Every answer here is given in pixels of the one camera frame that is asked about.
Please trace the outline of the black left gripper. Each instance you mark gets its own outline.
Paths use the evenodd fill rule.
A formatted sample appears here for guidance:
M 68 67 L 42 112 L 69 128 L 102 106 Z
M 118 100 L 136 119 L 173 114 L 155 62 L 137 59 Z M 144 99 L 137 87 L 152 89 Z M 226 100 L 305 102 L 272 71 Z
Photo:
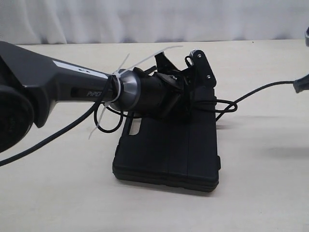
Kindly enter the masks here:
M 184 58 L 187 68 L 179 70 L 161 52 L 155 55 L 155 76 L 163 82 L 167 89 L 164 100 L 160 106 L 159 116 L 164 121 L 188 121 L 193 110 L 194 83 L 196 80 L 196 67 L 194 53 L 190 52 Z

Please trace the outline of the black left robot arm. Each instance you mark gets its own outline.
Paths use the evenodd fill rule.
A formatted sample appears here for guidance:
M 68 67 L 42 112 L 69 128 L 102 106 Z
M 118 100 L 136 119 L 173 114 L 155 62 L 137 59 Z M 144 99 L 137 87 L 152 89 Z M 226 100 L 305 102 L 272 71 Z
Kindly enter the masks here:
M 109 103 L 117 111 L 163 121 L 187 121 L 192 99 L 189 70 L 178 70 L 160 50 L 156 65 L 134 65 L 113 73 L 0 43 L 0 149 L 20 142 L 30 128 L 41 128 L 59 102 Z

